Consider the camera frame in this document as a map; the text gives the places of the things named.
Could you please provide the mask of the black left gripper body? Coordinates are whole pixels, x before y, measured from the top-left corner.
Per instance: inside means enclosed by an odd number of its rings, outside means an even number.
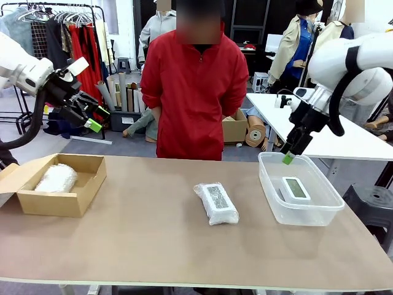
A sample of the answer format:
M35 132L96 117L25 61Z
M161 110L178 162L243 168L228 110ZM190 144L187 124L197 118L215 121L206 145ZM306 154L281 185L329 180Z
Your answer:
M45 101L54 107L64 106L76 94L82 83L69 70L58 70L45 83Z

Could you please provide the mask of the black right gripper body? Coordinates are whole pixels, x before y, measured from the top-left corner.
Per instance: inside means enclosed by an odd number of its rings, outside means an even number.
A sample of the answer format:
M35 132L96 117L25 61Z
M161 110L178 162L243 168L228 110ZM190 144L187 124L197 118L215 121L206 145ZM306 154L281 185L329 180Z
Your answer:
M303 100L300 100L297 106L292 101L290 108L292 113L289 122L293 123L294 127L288 134L288 139L294 139L306 133L320 132L329 122L328 115L313 109L310 104Z

